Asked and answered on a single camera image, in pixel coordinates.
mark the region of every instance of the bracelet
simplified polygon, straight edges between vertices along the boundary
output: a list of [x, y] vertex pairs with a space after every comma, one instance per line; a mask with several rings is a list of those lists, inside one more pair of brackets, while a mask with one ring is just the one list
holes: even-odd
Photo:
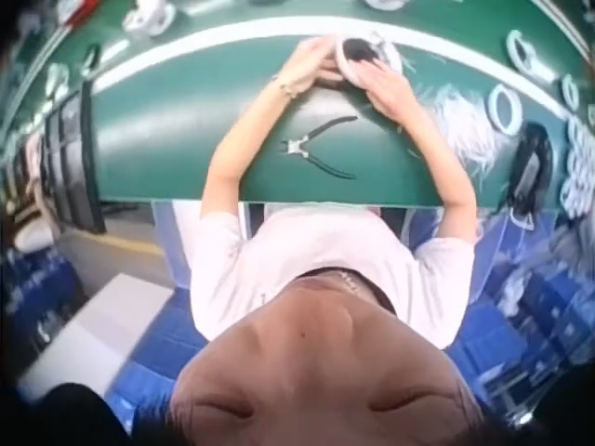
[[272, 81], [273, 82], [278, 82], [279, 83], [279, 88], [281, 88], [281, 90], [285, 93], [286, 96], [288, 96], [291, 99], [296, 99], [299, 94], [296, 93], [294, 91], [294, 89], [291, 87], [291, 85], [288, 85], [287, 83], [283, 82], [281, 80], [281, 78], [279, 77], [279, 74], [275, 74], [272, 77]]

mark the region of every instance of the short sleeve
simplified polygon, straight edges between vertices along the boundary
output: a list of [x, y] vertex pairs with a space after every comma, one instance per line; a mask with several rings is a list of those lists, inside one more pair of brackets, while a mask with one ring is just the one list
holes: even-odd
[[419, 283], [412, 290], [412, 328], [438, 348], [455, 340], [469, 303], [475, 258], [471, 243], [455, 238], [434, 238], [415, 254]]
[[206, 338], [218, 333], [231, 302], [218, 289], [232, 273], [243, 244], [237, 216], [217, 212], [197, 223], [191, 262], [191, 306], [194, 325]]

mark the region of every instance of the ear cushion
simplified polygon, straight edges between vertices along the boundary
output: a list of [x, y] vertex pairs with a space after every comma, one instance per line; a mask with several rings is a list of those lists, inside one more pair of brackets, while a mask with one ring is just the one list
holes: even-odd
[[379, 59], [389, 65], [396, 72], [403, 72], [401, 55], [395, 44], [383, 40], [380, 36], [370, 36], [370, 39], [344, 38], [337, 39], [335, 59], [341, 74], [355, 86], [362, 88], [357, 74], [349, 65], [350, 60]]

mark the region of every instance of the pliers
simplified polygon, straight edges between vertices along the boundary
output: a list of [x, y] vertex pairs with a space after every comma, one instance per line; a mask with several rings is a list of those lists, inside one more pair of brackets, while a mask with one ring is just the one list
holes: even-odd
[[327, 163], [321, 161], [318, 157], [312, 155], [308, 151], [302, 149], [302, 147], [308, 143], [311, 139], [316, 138], [318, 135], [323, 133], [325, 130], [328, 130], [330, 127], [342, 124], [342, 123], [349, 123], [351, 121], [355, 121], [357, 116], [343, 116], [341, 118], [336, 118], [328, 123], [321, 125], [320, 127], [315, 128], [312, 130], [308, 135], [301, 139], [288, 139], [283, 141], [286, 146], [285, 152], [288, 155], [300, 155], [305, 160], [311, 162], [316, 167], [321, 170], [324, 170], [327, 174], [330, 174], [334, 177], [343, 178], [343, 179], [355, 179], [356, 176], [354, 174], [348, 174], [347, 172], [342, 172], [337, 170], [335, 167], [331, 167]]

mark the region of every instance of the white t-shirt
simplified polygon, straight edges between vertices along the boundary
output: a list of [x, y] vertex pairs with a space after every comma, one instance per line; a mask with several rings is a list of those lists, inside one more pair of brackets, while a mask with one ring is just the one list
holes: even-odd
[[209, 340], [314, 269], [358, 271], [384, 292], [399, 320], [437, 348], [453, 342], [469, 301], [470, 243], [435, 238], [413, 256], [380, 217], [363, 208], [286, 208], [249, 241], [232, 214], [209, 214], [197, 226], [192, 316]]

